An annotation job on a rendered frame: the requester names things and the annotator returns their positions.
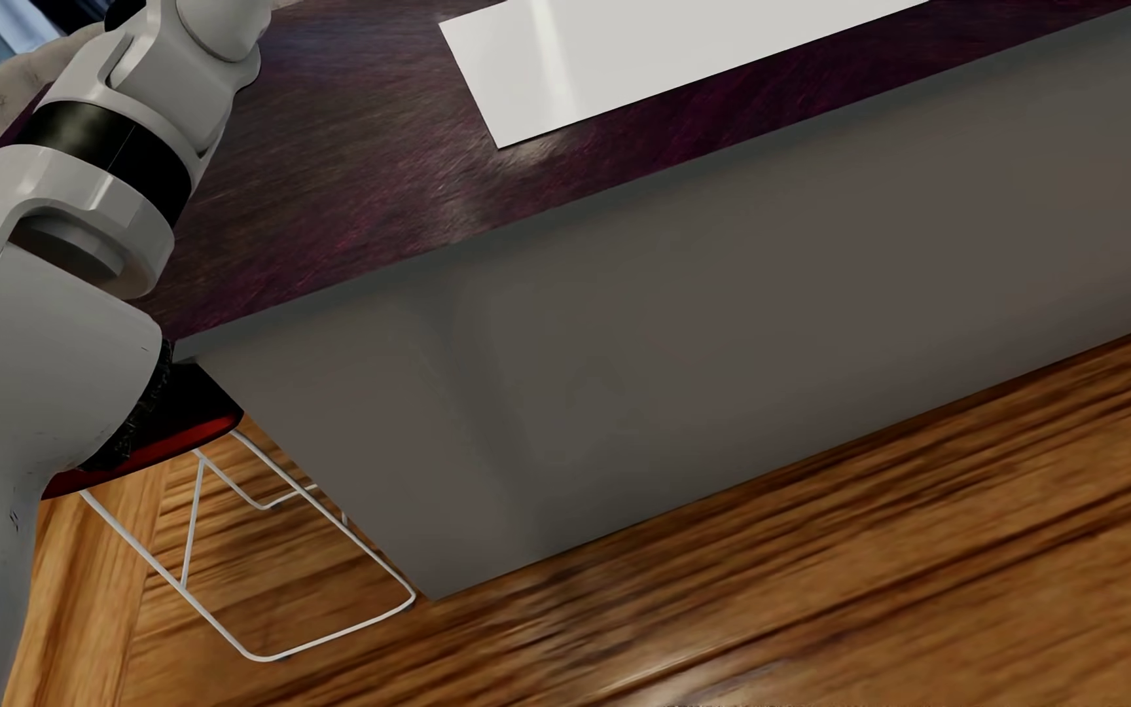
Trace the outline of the grey counter with dark top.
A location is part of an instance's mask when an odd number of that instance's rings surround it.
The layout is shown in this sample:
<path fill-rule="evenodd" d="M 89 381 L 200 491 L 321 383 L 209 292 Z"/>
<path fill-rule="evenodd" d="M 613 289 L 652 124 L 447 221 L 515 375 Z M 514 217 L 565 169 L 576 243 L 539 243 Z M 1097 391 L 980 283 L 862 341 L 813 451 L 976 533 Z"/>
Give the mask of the grey counter with dark top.
<path fill-rule="evenodd" d="M 300 0 L 133 304 L 430 598 L 1131 333 L 1131 0 L 929 0 L 499 150 Z"/>

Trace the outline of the white rectangular slab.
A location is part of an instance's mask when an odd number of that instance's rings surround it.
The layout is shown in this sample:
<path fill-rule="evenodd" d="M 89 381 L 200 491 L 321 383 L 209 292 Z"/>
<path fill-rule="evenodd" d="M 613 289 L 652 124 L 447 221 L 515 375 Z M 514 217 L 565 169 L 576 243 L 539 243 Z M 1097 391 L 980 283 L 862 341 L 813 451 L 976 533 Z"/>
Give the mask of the white rectangular slab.
<path fill-rule="evenodd" d="M 503 0 L 440 23 L 498 149 L 929 0 Z"/>

